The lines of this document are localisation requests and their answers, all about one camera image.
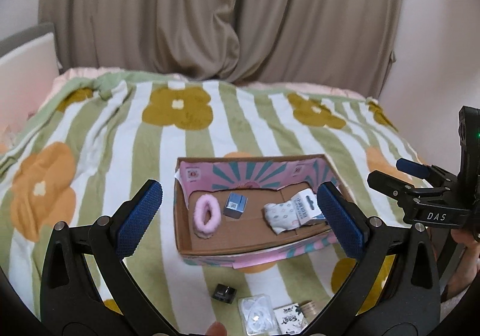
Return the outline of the person left hand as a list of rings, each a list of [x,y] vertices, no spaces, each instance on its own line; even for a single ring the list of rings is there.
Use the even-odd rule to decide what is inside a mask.
[[[227,336],[227,329],[219,321],[214,322],[206,331],[207,336]]]

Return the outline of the person right hand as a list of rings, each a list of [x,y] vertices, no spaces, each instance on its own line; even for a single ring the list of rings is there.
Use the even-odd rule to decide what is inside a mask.
[[[455,272],[442,293],[442,302],[459,296],[471,285],[479,272],[479,241],[476,241],[468,230],[453,229],[450,230],[450,235],[457,244],[465,248]]]

